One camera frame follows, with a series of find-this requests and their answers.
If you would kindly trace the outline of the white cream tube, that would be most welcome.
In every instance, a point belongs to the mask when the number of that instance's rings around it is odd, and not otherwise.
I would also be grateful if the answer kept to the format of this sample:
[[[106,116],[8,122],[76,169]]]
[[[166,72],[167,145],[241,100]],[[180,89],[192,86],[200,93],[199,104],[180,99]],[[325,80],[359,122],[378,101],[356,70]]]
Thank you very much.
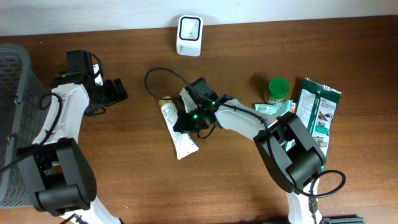
[[[174,126],[177,124],[178,120],[177,107],[170,96],[165,96],[164,98],[164,100],[159,100],[160,110],[175,146],[177,159],[181,160],[190,154],[197,152],[199,147],[195,144],[189,134],[174,130]]]

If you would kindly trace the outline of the green wipes package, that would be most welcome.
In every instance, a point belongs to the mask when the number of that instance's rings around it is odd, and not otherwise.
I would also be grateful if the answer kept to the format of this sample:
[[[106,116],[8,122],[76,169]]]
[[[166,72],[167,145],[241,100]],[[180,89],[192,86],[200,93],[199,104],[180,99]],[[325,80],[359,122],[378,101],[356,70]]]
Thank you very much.
[[[300,118],[325,156],[328,155],[330,129],[341,92],[305,78],[295,114]]]

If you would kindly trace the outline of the orange tissue pack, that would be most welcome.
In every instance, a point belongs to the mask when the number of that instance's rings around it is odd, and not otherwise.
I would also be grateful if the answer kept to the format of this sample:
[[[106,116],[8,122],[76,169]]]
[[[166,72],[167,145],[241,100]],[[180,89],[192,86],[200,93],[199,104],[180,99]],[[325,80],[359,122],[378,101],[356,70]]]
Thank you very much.
[[[295,113],[296,112],[296,108],[297,108],[297,104],[296,103],[292,103],[291,112]]]

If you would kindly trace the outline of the green lidded jar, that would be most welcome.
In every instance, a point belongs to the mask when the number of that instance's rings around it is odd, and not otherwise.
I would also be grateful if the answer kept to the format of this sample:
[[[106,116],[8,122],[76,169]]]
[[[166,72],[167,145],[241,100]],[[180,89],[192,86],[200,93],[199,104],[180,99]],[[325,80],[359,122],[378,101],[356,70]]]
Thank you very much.
[[[268,89],[264,93],[264,101],[268,104],[280,103],[285,99],[290,91],[287,80],[283,78],[274,78],[268,84]]]

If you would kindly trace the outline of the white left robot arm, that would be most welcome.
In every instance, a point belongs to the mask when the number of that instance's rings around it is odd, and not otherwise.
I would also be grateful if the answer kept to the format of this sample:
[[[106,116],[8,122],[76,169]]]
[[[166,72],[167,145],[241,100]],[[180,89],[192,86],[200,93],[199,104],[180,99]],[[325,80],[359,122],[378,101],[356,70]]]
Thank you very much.
[[[98,57],[85,50],[67,52],[68,68],[57,75],[40,105],[47,116],[30,146],[17,150],[17,166],[33,207],[72,223],[121,223],[97,196],[93,169],[78,147],[84,116],[105,114],[128,98],[120,79],[104,80]]]

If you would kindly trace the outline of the mint green snack packet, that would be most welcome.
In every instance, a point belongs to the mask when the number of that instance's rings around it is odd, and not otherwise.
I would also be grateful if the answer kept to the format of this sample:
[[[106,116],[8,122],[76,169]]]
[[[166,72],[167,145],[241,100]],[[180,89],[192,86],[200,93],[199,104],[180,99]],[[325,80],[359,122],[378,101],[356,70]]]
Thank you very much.
[[[286,112],[291,112],[292,103],[292,100],[287,100],[273,105],[255,104],[254,109],[260,113],[282,116]]]

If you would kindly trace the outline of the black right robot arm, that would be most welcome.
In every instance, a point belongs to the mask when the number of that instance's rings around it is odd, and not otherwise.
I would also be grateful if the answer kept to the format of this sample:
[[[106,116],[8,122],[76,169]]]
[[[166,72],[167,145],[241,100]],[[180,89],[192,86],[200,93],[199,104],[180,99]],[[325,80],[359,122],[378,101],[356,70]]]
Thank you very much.
[[[230,95],[218,96],[204,78],[187,84],[178,100],[185,109],[178,112],[174,131],[194,133],[203,129],[231,130],[252,140],[273,181],[286,192],[287,223],[364,223],[362,217],[323,217],[318,201],[343,188],[346,176],[327,193],[318,193],[327,153],[308,132],[300,118],[287,112],[282,116],[260,113]]]

